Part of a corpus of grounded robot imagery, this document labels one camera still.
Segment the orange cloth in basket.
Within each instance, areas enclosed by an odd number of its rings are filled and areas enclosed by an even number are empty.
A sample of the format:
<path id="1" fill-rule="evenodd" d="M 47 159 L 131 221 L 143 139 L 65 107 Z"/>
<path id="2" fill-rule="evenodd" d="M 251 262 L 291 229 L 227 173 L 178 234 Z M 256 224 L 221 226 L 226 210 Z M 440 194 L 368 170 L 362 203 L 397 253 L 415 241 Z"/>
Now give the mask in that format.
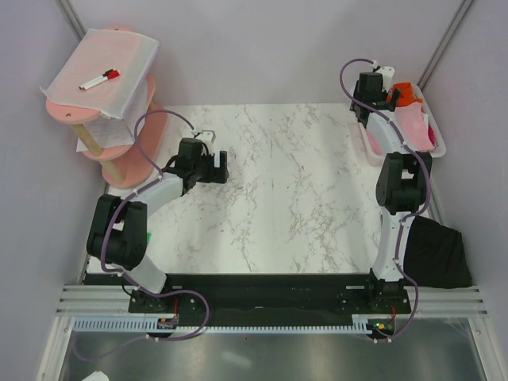
<path id="1" fill-rule="evenodd" d="M 412 83 L 409 82 L 396 83 L 393 85 L 391 92 L 394 92 L 396 90 L 400 93 L 396 102 L 397 107 L 408 106 L 414 102 L 421 103 L 421 99 L 414 94 Z"/>

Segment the magenta cloth in basket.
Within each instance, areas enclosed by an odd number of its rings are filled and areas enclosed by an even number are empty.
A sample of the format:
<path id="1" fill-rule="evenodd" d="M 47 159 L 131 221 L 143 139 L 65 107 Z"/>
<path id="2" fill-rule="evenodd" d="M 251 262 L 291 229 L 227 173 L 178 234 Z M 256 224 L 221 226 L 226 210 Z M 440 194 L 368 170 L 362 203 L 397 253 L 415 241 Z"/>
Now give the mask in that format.
<path id="1" fill-rule="evenodd" d="M 436 139 L 435 132 L 433 131 L 433 128 L 431 125 L 428 125 L 428 138 L 429 138 L 429 142 L 435 148 L 437 146 L 437 139 Z"/>

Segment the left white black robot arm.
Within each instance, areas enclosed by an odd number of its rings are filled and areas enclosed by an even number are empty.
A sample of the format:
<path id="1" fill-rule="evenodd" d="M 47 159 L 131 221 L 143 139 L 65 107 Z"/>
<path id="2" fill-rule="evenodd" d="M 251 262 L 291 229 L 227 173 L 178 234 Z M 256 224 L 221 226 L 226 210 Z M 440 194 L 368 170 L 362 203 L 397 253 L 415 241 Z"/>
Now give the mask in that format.
<path id="1" fill-rule="evenodd" d="M 157 312 L 171 309 L 175 299 L 165 287 L 166 274 L 148 258 L 148 218 L 196 183 L 227 182 L 227 152 L 215 152 L 214 140 L 211 130 L 183 138 L 155 180 L 124 198 L 104 194 L 95 208 L 87 253 L 147 291 L 146 301 Z"/>

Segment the white paper sheets on stand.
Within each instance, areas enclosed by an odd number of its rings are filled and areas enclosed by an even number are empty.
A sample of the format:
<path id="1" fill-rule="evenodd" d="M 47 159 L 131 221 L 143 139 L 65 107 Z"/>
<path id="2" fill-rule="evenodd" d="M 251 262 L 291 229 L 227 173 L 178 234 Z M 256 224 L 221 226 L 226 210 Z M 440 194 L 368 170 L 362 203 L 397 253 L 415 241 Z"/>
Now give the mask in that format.
<path id="1" fill-rule="evenodd" d="M 84 126 L 101 148 L 131 146 L 134 143 L 134 127 L 139 117 L 147 111 L 148 81 L 140 84 L 134 93 L 123 119 L 98 119 Z"/>

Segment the white mesh cloth on stand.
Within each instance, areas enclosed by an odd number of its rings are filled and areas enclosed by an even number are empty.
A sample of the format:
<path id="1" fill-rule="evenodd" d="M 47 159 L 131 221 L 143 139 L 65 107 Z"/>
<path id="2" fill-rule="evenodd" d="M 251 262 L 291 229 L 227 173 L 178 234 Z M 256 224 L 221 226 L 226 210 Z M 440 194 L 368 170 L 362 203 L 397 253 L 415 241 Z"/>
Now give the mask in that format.
<path id="1" fill-rule="evenodd" d="M 89 29 L 43 93 L 59 106 L 90 109 L 108 118 L 122 119 L 159 47 L 159 41 L 139 33 Z M 79 89 L 109 69 L 121 74 L 89 90 Z"/>

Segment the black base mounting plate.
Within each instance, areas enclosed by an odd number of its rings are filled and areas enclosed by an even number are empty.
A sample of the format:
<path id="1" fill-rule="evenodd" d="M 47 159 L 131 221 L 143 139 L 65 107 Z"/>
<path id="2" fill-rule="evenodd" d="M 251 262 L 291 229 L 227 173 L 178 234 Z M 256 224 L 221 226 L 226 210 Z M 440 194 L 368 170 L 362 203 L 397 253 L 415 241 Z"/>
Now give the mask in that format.
<path id="1" fill-rule="evenodd" d="M 370 274 L 332 275 L 167 275 L 162 292 L 191 290 L 205 297 L 212 311 L 221 306 L 338 310 L 348 314 L 408 314 L 404 282 L 378 281 Z"/>

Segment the white plastic laundry basket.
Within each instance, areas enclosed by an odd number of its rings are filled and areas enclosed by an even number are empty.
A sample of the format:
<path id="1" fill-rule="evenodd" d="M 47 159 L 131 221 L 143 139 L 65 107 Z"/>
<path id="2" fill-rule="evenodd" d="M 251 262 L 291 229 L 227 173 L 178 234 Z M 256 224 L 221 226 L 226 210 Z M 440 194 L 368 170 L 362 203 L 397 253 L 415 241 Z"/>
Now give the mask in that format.
<path id="1" fill-rule="evenodd" d="M 378 167 L 386 153 L 404 153 L 403 144 L 433 158 L 444 156 L 445 141 L 418 85 L 396 83 L 392 89 L 402 92 L 393 112 L 382 110 L 383 116 L 379 116 L 369 111 L 359 119 L 368 163 Z"/>

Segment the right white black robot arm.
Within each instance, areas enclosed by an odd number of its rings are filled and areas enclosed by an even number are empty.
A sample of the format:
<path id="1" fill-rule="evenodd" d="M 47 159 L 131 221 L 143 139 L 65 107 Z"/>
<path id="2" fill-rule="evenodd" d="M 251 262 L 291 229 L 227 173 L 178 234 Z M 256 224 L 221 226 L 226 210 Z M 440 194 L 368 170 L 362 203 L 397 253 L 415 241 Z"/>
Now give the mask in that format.
<path id="1" fill-rule="evenodd" d="M 411 225 L 428 205 L 428 180 L 432 157 L 417 152 L 403 135 L 395 116 L 400 93 L 391 98 L 381 71 L 362 72 L 354 87 L 351 110 L 377 141 L 384 161 L 375 187 L 382 209 L 382 232 L 378 254 L 370 270 L 370 287 L 364 305 L 382 312 L 392 299 L 401 298 L 404 286 L 403 262 Z"/>

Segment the red capped white marker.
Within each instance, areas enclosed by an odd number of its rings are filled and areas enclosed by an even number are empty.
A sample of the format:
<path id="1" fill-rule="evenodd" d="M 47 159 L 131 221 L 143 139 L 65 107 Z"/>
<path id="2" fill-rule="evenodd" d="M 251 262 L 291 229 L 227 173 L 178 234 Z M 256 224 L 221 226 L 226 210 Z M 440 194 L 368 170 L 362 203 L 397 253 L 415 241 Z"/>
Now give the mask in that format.
<path id="1" fill-rule="evenodd" d="M 101 84 L 101 83 L 104 83 L 108 80 L 111 80 L 111 79 L 115 79 L 117 78 L 121 73 L 116 70 L 116 69 L 110 69 L 106 72 L 104 72 L 102 75 L 94 78 L 94 79 L 91 79 L 90 81 L 82 84 L 79 89 L 80 90 L 83 90 L 83 91 L 86 91 L 86 90 L 89 90 L 93 87 L 96 87 L 97 85 Z"/>

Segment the black cloth at table edge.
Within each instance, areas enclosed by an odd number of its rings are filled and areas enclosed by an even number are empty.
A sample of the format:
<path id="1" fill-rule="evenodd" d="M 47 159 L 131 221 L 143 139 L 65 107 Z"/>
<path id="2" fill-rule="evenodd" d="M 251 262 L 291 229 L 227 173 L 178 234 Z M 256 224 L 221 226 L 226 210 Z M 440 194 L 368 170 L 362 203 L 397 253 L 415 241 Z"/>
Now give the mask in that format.
<path id="1" fill-rule="evenodd" d="M 462 234 L 426 217 L 418 216 L 411 224 L 403 271 L 420 287 L 473 285 Z"/>

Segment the pink t shirt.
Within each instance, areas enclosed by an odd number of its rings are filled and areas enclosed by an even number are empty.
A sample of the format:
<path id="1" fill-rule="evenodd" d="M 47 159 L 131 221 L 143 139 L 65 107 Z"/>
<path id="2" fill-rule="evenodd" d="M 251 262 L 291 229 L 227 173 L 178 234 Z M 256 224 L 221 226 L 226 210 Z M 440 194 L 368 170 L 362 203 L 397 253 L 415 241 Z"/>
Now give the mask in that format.
<path id="1" fill-rule="evenodd" d="M 381 156 L 392 152 L 404 153 L 403 144 L 416 152 L 434 150 L 428 138 L 428 118 L 424 116 L 420 103 L 397 107 L 394 112 L 383 111 L 383 115 L 388 120 L 375 113 L 368 118 L 366 130 L 375 153 Z"/>

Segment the pink tiered wooden stand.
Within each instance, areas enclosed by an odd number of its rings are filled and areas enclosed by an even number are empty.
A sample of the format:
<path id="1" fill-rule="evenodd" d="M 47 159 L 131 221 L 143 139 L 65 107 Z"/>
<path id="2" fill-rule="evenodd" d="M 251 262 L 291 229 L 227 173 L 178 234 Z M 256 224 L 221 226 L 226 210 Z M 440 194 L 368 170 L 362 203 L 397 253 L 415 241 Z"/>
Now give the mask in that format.
<path id="1" fill-rule="evenodd" d="M 120 27 L 110 29 L 131 31 Z M 140 82 L 142 84 L 145 80 L 148 81 L 147 111 L 159 109 L 159 105 L 153 100 L 156 82 L 150 69 Z M 109 185 L 123 189 L 130 188 L 142 183 L 150 176 L 152 167 L 144 161 L 142 155 L 147 153 L 151 159 L 156 158 L 166 130 L 166 115 L 147 117 L 143 121 L 138 119 L 134 127 L 133 145 L 101 148 L 84 125 L 99 117 L 114 118 L 105 117 L 98 111 L 90 109 L 59 106 L 47 99 L 46 110 L 53 119 L 71 127 L 79 138 L 77 152 L 101 164 L 102 176 Z"/>

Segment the black capped white marker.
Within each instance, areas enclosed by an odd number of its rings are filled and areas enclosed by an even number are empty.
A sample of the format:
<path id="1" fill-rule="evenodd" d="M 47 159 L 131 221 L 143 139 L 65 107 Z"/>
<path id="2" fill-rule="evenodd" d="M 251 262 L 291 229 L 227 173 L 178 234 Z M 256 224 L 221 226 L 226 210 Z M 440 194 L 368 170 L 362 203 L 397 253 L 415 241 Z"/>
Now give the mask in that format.
<path id="1" fill-rule="evenodd" d="M 109 75 L 113 71 L 114 71 L 113 69 L 109 69 L 108 71 L 104 72 L 102 75 L 100 75 L 100 76 L 98 76 L 98 77 L 96 77 L 94 79 L 91 79 L 90 81 L 80 85 L 79 89 L 80 90 L 89 90 L 90 88 L 95 87 L 98 84 L 105 82 L 106 80 L 109 79 Z"/>

